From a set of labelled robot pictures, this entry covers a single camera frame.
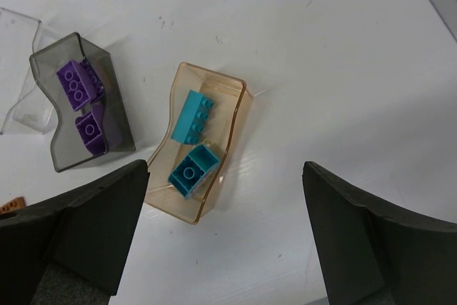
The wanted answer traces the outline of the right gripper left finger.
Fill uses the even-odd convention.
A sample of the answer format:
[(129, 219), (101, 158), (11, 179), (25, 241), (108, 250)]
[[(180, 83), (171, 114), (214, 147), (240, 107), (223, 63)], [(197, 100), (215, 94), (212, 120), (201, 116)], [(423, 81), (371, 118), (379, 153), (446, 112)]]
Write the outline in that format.
[(1, 215), (2, 304), (107, 304), (118, 292), (149, 182), (135, 160)]

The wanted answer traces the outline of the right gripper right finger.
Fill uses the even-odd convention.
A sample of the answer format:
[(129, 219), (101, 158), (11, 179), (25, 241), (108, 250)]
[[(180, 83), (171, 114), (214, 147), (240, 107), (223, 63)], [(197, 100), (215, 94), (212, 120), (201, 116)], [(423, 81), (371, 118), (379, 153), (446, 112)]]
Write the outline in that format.
[(395, 205), (319, 164), (303, 192), (330, 304), (455, 304), (456, 224)]

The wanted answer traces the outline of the orange lego brick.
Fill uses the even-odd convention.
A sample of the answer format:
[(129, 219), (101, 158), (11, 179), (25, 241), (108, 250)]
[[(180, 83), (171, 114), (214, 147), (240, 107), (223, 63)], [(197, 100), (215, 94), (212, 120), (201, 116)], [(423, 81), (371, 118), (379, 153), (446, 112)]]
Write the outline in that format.
[(26, 207), (26, 201), (23, 196), (16, 197), (7, 203), (1, 205), (0, 214), (7, 214)]

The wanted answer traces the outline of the purple lego wedge piece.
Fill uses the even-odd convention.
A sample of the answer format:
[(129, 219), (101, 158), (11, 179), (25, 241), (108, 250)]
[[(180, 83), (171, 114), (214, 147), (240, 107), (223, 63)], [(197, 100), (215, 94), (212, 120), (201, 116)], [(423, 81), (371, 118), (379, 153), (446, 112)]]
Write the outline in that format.
[(103, 115), (104, 106), (94, 104), (87, 113), (75, 119), (75, 126), (83, 145), (93, 156), (105, 154), (107, 151)]

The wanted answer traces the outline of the teal lego brick square large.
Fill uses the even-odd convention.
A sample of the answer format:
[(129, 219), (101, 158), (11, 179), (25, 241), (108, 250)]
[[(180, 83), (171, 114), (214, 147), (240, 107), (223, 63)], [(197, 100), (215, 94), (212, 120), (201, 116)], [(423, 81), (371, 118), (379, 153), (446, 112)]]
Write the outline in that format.
[(184, 197), (189, 199), (220, 164), (220, 158), (209, 147), (199, 144), (178, 163), (168, 181)]

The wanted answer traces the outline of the purple lego brick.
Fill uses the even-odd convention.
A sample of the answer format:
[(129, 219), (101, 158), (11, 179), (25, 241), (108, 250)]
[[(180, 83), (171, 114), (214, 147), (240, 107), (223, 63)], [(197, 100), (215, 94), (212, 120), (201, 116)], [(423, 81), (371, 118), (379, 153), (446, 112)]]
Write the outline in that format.
[(79, 62), (70, 60), (56, 75), (74, 111), (80, 110), (95, 97), (94, 86)]
[(91, 83), (94, 86), (96, 91), (95, 97), (91, 100), (91, 103), (101, 100), (104, 97), (104, 85), (99, 78), (99, 75), (96, 73), (95, 69), (90, 64), (87, 58), (83, 59), (80, 62), (80, 65), (83, 67), (85, 72), (88, 74)]

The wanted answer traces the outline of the teal lego brick long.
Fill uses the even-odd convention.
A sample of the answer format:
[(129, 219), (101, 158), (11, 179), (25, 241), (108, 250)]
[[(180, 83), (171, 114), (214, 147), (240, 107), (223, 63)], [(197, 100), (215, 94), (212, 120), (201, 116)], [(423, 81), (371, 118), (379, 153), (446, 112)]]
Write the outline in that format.
[(213, 107), (214, 101), (212, 99), (200, 92), (190, 90), (171, 138), (180, 144), (196, 145)]

